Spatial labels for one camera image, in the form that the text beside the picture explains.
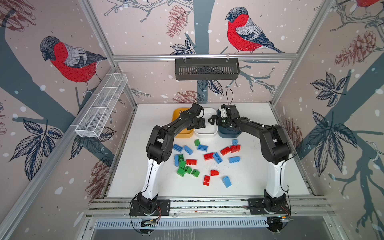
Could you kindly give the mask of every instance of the black mounting plate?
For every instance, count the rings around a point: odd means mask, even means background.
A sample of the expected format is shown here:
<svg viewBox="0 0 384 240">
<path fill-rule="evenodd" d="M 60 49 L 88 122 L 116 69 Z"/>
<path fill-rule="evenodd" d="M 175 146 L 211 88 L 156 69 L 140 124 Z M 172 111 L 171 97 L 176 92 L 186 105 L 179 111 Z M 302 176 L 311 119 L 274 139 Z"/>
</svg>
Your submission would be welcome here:
<svg viewBox="0 0 384 240">
<path fill-rule="evenodd" d="M 262 198 L 248 199 L 248 208 L 251 212 L 251 215 L 271 214 L 264 209 L 263 200 L 264 199 L 262 199 Z M 290 212 L 288 203 L 286 200 L 284 200 L 283 204 L 281 204 L 280 206 L 273 209 L 273 211 L 275 212 L 274 214 L 288 215 L 281 208 L 281 206 L 284 207 L 288 212 Z"/>
<path fill-rule="evenodd" d="M 159 211 L 157 210 L 157 207 L 161 209 L 161 215 L 162 216 L 169 216 L 169 209 L 170 209 L 170 200 L 157 200 L 155 212 L 151 216 L 159 216 Z M 140 204 L 137 200 L 134 200 L 132 202 L 132 208 L 129 211 L 129 215 L 132 217 L 140 217 L 140 216 L 147 216 L 145 215 L 145 211 L 140 207 Z"/>
</svg>

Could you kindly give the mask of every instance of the wallpaper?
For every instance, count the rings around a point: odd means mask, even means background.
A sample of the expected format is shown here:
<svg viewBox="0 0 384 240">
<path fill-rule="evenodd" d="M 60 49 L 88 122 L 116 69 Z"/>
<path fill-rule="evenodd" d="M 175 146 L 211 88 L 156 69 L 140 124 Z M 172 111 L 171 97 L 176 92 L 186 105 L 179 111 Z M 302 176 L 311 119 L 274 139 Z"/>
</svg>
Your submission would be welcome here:
<svg viewBox="0 0 384 240">
<path fill-rule="evenodd" d="M 77 1 L 0 5 L 2 221 L 110 66 Z"/>
<path fill-rule="evenodd" d="M 115 55 L 160 55 L 297 52 L 322 1 L 90 2 Z"/>
<path fill-rule="evenodd" d="M 383 11 L 337 0 L 277 104 L 349 239 L 384 239 Z"/>
<path fill-rule="evenodd" d="M 18 225 L 13 240 L 77 237 L 90 202 L 103 197 L 103 187 L 131 113 L 131 105 L 122 94 L 98 139 L 74 139 Z"/>
<path fill-rule="evenodd" d="M 291 61 L 239 61 L 237 80 L 178 81 L 175 62 L 119 63 L 137 103 L 270 101 Z"/>
</svg>

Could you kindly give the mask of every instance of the dark gray plastic basket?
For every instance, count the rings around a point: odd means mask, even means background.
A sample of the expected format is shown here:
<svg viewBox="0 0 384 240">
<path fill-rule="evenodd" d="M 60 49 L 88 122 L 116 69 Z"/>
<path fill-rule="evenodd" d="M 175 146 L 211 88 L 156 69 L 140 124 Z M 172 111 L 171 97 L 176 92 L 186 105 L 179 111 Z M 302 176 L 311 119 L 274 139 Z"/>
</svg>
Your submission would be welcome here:
<svg viewBox="0 0 384 240">
<path fill-rule="evenodd" d="M 175 76 L 182 80 L 235 80 L 240 73 L 237 58 L 175 59 Z"/>
</svg>

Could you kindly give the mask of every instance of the black robot arm segment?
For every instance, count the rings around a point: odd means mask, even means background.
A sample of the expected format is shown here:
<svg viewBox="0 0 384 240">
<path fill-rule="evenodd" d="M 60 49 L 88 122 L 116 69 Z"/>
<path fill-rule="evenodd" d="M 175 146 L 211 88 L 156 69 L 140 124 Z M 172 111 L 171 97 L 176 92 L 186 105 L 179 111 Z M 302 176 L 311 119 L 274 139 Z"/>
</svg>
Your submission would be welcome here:
<svg viewBox="0 0 384 240">
<path fill-rule="evenodd" d="M 183 129 L 198 129 L 205 127 L 204 118 L 198 118 L 202 106 L 193 103 L 192 107 L 180 113 L 173 122 L 162 127 L 155 126 L 146 147 L 148 159 L 155 160 L 158 164 L 168 160 L 172 152 L 173 140 Z"/>
<path fill-rule="evenodd" d="M 240 117 L 235 105 L 222 105 L 226 117 L 213 115 L 208 122 L 212 125 L 227 129 L 239 127 L 240 131 L 247 132 L 260 139 L 263 157 L 273 164 L 277 165 L 281 161 L 288 160 L 291 149 L 288 146 L 288 139 L 279 125 L 265 126 L 257 122 L 252 122 L 246 117 Z"/>
</svg>

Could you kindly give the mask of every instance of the bird head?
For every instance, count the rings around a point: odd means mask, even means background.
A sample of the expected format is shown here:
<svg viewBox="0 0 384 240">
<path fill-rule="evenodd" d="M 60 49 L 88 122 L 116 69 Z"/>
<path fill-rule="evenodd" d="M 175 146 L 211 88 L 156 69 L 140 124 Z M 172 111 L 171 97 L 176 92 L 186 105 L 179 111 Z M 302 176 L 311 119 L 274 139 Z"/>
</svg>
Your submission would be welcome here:
<svg viewBox="0 0 384 240">
<path fill-rule="evenodd" d="M 55 61 L 55 45 L 58 44 L 60 40 L 55 38 L 54 36 L 48 36 L 42 40 L 40 43 L 40 51 L 41 55 L 44 58 L 44 61 L 50 59 L 51 61 Z"/>
<path fill-rule="evenodd" d="M 240 15 L 248 15 L 248 11 L 244 7 L 235 7 L 229 11 L 225 19 L 233 23 Z"/>
</svg>

